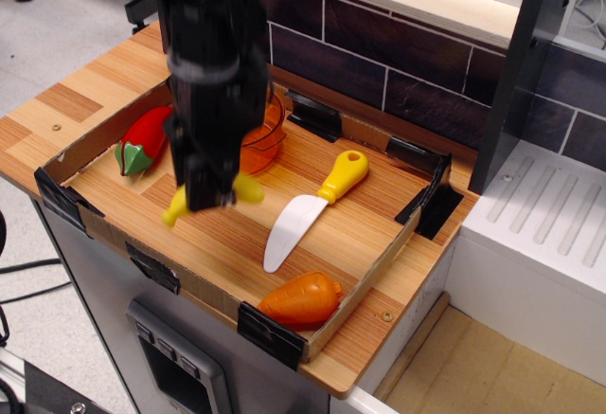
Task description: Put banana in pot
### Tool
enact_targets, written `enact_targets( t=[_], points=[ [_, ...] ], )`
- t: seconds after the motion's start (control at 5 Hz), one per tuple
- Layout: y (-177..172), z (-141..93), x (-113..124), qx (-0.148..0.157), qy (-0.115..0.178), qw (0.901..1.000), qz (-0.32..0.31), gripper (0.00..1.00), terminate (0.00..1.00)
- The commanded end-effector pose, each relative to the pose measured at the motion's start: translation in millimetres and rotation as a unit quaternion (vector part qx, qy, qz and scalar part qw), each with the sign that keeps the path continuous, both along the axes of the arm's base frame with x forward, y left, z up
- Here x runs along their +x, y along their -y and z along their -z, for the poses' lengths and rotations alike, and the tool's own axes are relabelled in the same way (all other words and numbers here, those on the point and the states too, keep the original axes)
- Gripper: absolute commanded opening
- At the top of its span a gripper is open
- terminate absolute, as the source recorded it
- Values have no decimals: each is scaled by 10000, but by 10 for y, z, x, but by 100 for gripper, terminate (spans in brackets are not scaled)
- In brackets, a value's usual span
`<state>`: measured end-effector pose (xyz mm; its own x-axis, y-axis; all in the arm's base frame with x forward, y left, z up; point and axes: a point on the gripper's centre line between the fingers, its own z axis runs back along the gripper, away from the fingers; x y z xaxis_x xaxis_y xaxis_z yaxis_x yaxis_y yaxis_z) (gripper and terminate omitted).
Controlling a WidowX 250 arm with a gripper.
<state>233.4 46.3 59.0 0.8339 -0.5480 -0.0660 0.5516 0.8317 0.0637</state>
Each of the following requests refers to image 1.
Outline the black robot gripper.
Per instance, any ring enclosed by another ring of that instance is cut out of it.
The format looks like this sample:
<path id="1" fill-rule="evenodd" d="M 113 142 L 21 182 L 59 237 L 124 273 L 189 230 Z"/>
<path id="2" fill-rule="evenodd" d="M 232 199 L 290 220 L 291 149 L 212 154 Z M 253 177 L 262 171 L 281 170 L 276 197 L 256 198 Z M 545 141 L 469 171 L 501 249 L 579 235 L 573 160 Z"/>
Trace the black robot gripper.
<path id="1" fill-rule="evenodd" d="M 235 203 L 241 144 L 264 119 L 268 69 L 263 58 L 241 58 L 220 67 L 173 58 L 174 122 L 169 141 L 176 186 L 186 186 L 191 211 Z"/>

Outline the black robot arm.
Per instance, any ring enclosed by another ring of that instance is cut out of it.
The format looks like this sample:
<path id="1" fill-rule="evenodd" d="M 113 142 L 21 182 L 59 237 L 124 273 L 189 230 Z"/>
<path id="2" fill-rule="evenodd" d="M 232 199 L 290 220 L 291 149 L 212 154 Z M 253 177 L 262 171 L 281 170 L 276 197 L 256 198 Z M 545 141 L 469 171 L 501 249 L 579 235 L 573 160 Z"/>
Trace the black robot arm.
<path id="1" fill-rule="evenodd" d="M 157 0 L 174 111 L 165 125 L 192 211 L 234 203 L 244 138 L 265 119 L 260 0 Z"/>

